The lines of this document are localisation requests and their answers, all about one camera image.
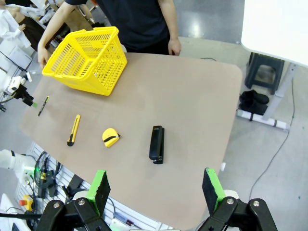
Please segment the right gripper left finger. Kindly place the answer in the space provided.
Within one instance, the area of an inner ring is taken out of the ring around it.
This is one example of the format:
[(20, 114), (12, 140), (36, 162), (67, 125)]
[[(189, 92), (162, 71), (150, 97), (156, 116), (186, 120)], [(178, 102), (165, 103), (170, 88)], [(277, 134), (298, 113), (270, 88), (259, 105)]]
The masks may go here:
[(110, 190), (106, 171), (98, 170), (85, 197), (68, 204), (60, 200), (49, 201), (36, 230), (73, 231), (84, 228), (87, 231), (109, 231), (103, 213)]

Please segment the person's right hand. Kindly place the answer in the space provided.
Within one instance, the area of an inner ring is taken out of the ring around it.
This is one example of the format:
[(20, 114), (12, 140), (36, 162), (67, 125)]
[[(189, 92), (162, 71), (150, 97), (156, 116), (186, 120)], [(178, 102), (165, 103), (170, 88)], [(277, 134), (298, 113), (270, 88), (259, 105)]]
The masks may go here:
[(44, 46), (38, 46), (38, 63), (41, 69), (46, 66), (50, 56), (50, 52)]

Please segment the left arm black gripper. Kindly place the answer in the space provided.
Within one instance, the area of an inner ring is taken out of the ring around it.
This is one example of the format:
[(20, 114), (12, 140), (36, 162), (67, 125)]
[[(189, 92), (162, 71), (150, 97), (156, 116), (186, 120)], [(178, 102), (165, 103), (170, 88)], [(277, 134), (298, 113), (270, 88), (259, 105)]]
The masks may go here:
[(37, 107), (37, 103), (33, 102), (34, 98), (27, 92), (27, 88), (23, 85), (20, 85), (12, 96), (15, 99), (22, 99), (23, 103), (28, 106)]

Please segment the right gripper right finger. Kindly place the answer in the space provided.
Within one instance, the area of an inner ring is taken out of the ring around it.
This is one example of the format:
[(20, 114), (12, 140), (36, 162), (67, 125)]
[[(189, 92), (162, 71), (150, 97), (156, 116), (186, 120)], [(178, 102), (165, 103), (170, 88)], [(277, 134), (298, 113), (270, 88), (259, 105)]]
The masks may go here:
[(241, 231), (276, 231), (277, 227), (267, 203), (260, 198), (244, 203), (235, 196), (227, 196), (214, 169), (205, 168), (202, 189), (209, 217), (198, 231), (225, 231), (238, 228)]

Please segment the person's left hand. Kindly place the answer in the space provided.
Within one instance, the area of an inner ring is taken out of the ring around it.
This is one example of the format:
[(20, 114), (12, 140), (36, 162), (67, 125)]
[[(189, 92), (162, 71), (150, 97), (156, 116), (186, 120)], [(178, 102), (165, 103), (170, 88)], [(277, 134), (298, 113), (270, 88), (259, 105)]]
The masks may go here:
[(181, 52), (181, 43), (178, 38), (170, 39), (168, 42), (169, 55), (179, 56)]

